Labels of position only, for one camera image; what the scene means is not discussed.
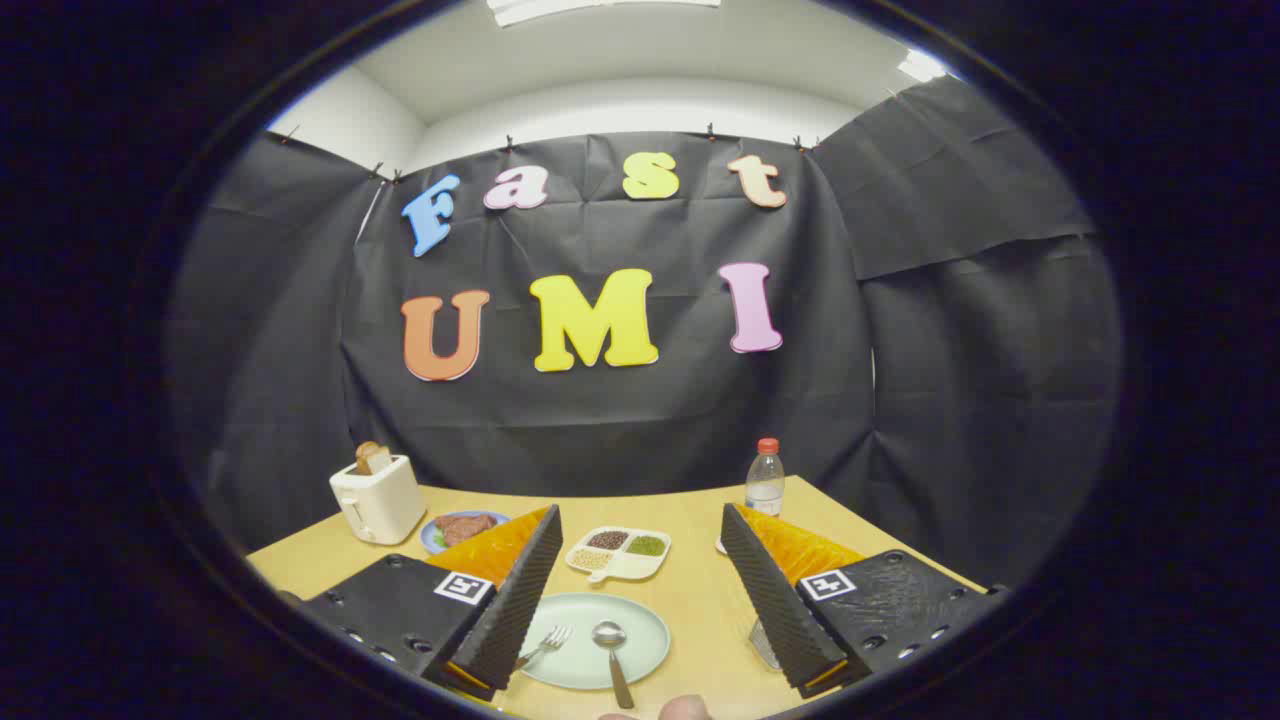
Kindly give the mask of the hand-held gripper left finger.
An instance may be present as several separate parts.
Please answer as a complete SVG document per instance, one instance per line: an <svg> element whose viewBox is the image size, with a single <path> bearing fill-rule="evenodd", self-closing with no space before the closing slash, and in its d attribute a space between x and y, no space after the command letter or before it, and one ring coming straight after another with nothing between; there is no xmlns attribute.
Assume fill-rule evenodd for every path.
<svg viewBox="0 0 1280 720"><path fill-rule="evenodd" d="M552 503L428 560L388 553L298 609L375 660L489 701L509 683L562 543Z"/></svg>

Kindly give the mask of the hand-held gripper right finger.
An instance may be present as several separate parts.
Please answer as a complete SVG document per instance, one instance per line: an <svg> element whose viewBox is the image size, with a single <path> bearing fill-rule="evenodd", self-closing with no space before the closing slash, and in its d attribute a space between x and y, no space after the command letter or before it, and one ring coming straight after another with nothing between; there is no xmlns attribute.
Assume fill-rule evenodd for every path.
<svg viewBox="0 0 1280 720"><path fill-rule="evenodd" d="M863 556L741 503L719 539L788 684L804 698L887 673L961 635L1006 600L906 550Z"/></svg>

